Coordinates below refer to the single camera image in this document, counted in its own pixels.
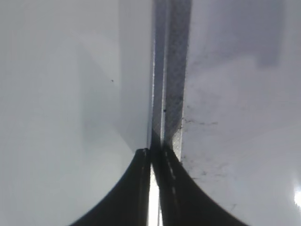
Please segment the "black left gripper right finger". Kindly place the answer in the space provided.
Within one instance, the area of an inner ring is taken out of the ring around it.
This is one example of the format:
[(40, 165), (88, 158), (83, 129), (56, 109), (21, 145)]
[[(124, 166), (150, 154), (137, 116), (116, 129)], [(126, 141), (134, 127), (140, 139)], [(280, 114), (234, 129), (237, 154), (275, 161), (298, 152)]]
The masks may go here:
[(167, 145), (153, 143), (150, 151), (159, 186), (163, 225), (244, 225), (198, 187)]

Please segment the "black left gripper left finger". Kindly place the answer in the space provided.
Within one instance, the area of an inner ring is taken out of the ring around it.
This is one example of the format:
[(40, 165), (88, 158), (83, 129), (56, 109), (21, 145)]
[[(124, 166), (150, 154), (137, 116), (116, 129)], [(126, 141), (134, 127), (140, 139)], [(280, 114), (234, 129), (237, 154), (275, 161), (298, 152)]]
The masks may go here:
[(150, 189), (151, 154), (138, 149), (111, 191), (73, 226), (145, 226)]

